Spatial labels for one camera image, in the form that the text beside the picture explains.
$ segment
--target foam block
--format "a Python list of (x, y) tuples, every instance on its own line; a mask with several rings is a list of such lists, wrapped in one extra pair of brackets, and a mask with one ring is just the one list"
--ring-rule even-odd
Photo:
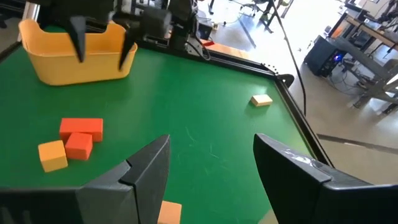
[(94, 142), (103, 139), (103, 119), (101, 118), (62, 118), (60, 137), (67, 142), (71, 133), (86, 133), (93, 135)]
[(65, 145), (68, 159), (88, 160), (93, 149), (93, 136), (85, 133), (72, 133)]
[(180, 224), (182, 205), (173, 202), (162, 202), (158, 224)]
[(39, 157), (44, 172), (51, 172), (68, 166), (67, 155), (61, 140), (39, 144)]
[(251, 97), (250, 101), (254, 106), (267, 106), (272, 103), (272, 99), (268, 95), (255, 95)]

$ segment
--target yellow plastic basket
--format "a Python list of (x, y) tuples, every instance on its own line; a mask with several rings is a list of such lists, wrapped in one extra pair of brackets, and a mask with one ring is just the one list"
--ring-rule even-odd
[(126, 77), (137, 44), (129, 52), (119, 71), (120, 51), (125, 30), (108, 24), (103, 34), (86, 34), (86, 58), (80, 63), (67, 33), (44, 32), (31, 19), (19, 23), (22, 45), (40, 80), (48, 85), (69, 85)]

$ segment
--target black equipment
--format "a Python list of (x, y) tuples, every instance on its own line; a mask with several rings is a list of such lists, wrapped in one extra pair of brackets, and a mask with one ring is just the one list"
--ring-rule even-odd
[(164, 135), (80, 187), (0, 189), (0, 223), (157, 223), (169, 165)]
[(398, 223), (397, 185), (372, 185), (263, 134), (254, 158), (279, 223)]
[(358, 20), (358, 21), (363, 22), (363, 21), (365, 21), (365, 19), (371, 17), (371, 15), (369, 14), (369, 11), (367, 11), (367, 10), (363, 9), (362, 7), (360, 7), (360, 6), (356, 5), (356, 4), (353, 4), (351, 2), (347, 2), (346, 1), (345, 4), (344, 4), (344, 7), (349, 9), (349, 10), (352, 10), (352, 11), (356, 12), (357, 15), (355, 15), (355, 16), (352, 15), (352, 16), (354, 16), (355, 19)]
[(346, 52), (335, 47), (332, 40), (326, 40), (319, 35), (305, 57), (304, 63), (314, 75), (327, 77), (345, 55)]
[(207, 18), (198, 18), (198, 21), (199, 21), (199, 27), (198, 27), (199, 38), (201, 38), (202, 40), (210, 39), (210, 34), (213, 30), (213, 24)]
[(107, 24), (112, 19), (126, 29), (119, 69), (134, 42), (144, 39), (147, 35), (164, 39), (170, 27), (173, 27), (168, 47), (184, 51), (187, 49), (186, 43), (190, 35), (199, 40), (197, 0), (170, 1), (168, 10), (164, 9), (163, 3), (162, 8), (135, 4), (134, 8), (142, 11), (138, 15), (135, 11), (122, 11), (123, 0), (115, 1), (116, 6), (114, 0), (29, 0), (31, 3), (50, 8), (52, 20), (56, 20), (68, 32), (81, 62), (85, 59), (87, 18), (102, 24)]
[(391, 22), (398, 16), (398, 0), (390, 0), (386, 10), (377, 19), (379, 22)]

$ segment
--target small wooden block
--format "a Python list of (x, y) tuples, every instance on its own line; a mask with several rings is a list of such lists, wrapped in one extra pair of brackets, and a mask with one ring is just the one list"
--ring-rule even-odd
[(88, 160), (93, 150), (93, 136), (85, 133), (72, 133), (65, 145), (68, 159)]
[(71, 133), (86, 133), (93, 135), (94, 142), (103, 139), (103, 123), (101, 118), (62, 118), (60, 137), (67, 142)]
[(268, 95), (255, 95), (251, 97), (250, 101), (254, 106), (267, 106), (272, 103), (272, 99)]
[(44, 172), (51, 172), (68, 166), (67, 155), (61, 140), (39, 144), (39, 157)]
[(182, 205), (173, 202), (162, 202), (158, 224), (180, 224)]

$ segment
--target computer tower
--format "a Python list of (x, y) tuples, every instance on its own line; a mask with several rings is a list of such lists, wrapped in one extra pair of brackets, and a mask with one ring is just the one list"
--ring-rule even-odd
[(304, 63), (314, 75), (327, 77), (345, 55), (346, 52), (334, 46), (332, 40), (326, 40), (319, 35), (305, 57)]

